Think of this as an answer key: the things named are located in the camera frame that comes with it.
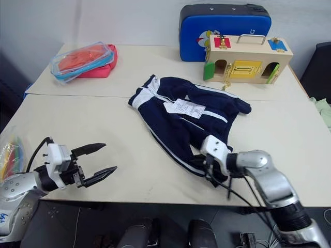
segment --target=white table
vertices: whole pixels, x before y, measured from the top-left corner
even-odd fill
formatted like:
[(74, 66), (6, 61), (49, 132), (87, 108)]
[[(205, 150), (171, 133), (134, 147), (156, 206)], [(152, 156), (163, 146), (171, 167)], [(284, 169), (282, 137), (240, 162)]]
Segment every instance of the white table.
[[(107, 146), (78, 163), (86, 176), (105, 167), (118, 169), (90, 188), (56, 190), (48, 199), (103, 202), (243, 205), (226, 199), (226, 190), (176, 164), (155, 142), (128, 98), (28, 95), (6, 128), (24, 134), (31, 153), (45, 136), (73, 149), (94, 142)], [(309, 101), (248, 101), (249, 115), (239, 115), (228, 144), (234, 152), (268, 151), (307, 207), (331, 206), (331, 134)], [(33, 168), (43, 163), (40, 151)], [(233, 189), (255, 203), (243, 180)]]
[[(106, 79), (75, 79), (60, 84), (47, 67), (26, 91), (28, 94), (60, 96), (131, 97), (152, 74), (159, 77), (176, 76), (199, 85), (221, 89), (223, 83), (202, 80), (202, 62), (183, 62), (178, 48), (169, 46), (117, 45), (118, 61)], [(73, 47), (64, 45), (59, 53)], [(243, 100), (308, 101), (297, 78), (286, 67), (274, 85), (232, 83), (227, 89)]]

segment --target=green cloth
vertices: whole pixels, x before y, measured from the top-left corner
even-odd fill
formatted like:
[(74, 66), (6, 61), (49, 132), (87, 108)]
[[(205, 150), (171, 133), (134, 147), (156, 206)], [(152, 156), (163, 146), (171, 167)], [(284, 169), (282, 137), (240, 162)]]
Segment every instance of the green cloth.
[(311, 97), (310, 101), (315, 103), (317, 110), (331, 132), (331, 106), (327, 103), (326, 98), (316, 101), (315, 97)]

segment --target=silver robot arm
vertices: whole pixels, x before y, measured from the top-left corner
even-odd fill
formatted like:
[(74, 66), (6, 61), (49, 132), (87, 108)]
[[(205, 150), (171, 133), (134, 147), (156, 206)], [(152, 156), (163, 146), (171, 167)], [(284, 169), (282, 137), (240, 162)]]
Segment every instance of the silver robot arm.
[[(225, 176), (249, 176), (254, 180), (287, 244), (315, 243), (322, 248), (330, 248), (315, 220), (301, 205), (287, 177), (275, 168), (270, 154), (261, 150), (230, 153), (227, 146), (212, 135), (203, 142), (201, 153), (216, 160)], [(207, 168), (208, 177), (212, 175), (213, 168), (210, 163)]]
[(44, 165), (33, 172), (15, 174), (0, 186), (0, 243), (10, 244), (8, 247), (19, 246), (40, 198), (53, 190), (63, 190), (68, 184), (89, 187), (117, 169), (116, 166), (106, 168), (85, 179), (82, 168), (77, 165), (78, 156), (95, 152), (105, 144), (90, 144), (70, 152), (65, 145), (55, 144), (49, 137), (46, 140), (48, 154), (43, 155)]

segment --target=white wall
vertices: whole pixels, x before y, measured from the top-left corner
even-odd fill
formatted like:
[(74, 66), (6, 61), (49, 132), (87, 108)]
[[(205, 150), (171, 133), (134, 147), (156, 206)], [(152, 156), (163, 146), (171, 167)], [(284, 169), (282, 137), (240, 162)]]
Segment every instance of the white wall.
[[(178, 20), (194, 0), (0, 0), (3, 55), (33, 82), (64, 42), (178, 45)], [(212, 1), (245, 4), (246, 1)], [(330, 0), (252, 0), (272, 18), (270, 36), (283, 37), (301, 77), (316, 43), (331, 41)]]

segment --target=blue case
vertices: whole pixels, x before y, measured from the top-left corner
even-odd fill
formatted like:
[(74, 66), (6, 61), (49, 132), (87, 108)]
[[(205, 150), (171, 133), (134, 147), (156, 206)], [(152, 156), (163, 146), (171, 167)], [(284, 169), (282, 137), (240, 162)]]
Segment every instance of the blue case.
[(205, 61), (210, 34), (266, 36), (270, 26), (271, 18), (260, 5), (186, 5), (180, 11), (180, 57), (183, 61)]

